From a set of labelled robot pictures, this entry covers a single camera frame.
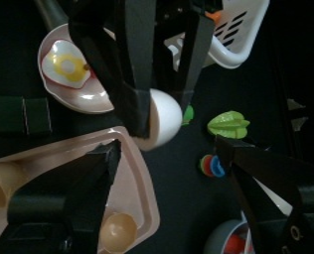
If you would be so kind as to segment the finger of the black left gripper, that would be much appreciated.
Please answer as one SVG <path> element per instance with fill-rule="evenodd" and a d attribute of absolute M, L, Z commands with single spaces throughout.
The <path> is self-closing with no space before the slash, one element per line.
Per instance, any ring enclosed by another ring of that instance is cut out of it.
<path fill-rule="evenodd" d="M 173 87 L 173 97 L 183 110 L 187 109 L 192 100 L 195 87 L 212 43 L 213 31 L 215 21 L 212 19 L 201 14 L 193 14 L 189 17 Z"/>
<path fill-rule="evenodd" d="M 114 112 L 134 137 L 149 136 L 156 0 L 77 0 L 69 29 Z"/>

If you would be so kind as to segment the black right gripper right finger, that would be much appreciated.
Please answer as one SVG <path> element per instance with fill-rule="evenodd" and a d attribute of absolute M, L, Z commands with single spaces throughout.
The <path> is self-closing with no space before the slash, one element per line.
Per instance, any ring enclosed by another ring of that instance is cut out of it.
<path fill-rule="evenodd" d="M 314 254 L 314 166 L 223 136 L 216 152 L 255 254 Z"/>

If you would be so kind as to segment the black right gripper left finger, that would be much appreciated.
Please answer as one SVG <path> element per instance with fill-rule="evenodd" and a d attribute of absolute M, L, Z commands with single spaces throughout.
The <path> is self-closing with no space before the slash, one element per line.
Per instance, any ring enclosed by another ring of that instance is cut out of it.
<path fill-rule="evenodd" d="M 121 143 L 114 140 L 17 190 L 0 234 L 0 254 L 97 254 L 120 159 Z"/>

